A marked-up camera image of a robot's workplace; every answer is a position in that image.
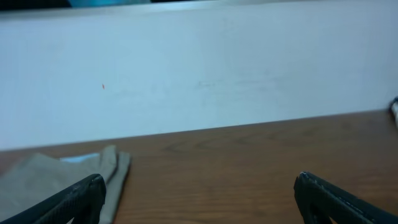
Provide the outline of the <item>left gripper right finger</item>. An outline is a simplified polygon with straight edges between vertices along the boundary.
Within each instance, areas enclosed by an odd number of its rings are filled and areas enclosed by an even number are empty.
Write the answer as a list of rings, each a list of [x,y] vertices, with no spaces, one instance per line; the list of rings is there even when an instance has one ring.
[[[296,177],[294,197],[305,223],[397,223],[397,216],[357,198],[310,172],[301,172]]]

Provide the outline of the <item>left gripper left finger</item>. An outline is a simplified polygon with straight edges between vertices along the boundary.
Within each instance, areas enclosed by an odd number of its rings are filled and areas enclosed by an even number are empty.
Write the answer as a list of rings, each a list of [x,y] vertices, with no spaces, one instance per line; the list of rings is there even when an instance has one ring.
[[[106,198],[100,174],[91,174],[1,224],[98,224]]]

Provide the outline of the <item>khaki shorts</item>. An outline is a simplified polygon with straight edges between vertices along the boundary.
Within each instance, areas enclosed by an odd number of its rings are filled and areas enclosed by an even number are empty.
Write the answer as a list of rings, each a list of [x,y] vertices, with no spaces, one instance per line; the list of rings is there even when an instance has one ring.
[[[53,158],[36,153],[1,176],[1,220],[6,220],[91,175],[100,174],[106,184],[100,223],[112,223],[131,164],[131,156],[105,147],[101,152]]]

